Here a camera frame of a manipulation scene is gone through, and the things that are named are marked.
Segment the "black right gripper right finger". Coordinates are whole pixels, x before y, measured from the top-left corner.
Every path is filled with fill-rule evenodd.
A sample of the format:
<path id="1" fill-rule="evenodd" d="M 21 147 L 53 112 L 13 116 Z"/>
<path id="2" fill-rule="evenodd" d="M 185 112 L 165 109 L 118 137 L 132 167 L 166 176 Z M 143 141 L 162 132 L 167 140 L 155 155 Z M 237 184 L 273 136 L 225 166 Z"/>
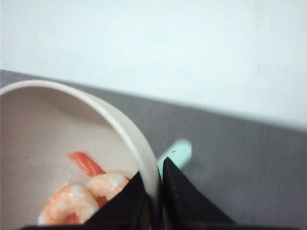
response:
<path id="1" fill-rule="evenodd" d="M 163 163 L 163 204 L 169 230 L 235 230 L 235 222 L 166 158 Z"/>

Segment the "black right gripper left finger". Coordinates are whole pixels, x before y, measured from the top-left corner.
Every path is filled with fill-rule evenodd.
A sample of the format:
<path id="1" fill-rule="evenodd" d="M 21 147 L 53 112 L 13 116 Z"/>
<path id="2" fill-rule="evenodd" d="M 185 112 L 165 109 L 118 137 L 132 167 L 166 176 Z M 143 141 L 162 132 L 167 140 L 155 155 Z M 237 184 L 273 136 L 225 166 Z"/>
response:
<path id="1" fill-rule="evenodd" d="M 139 173 L 85 224 L 87 230 L 147 230 L 149 202 Z"/>

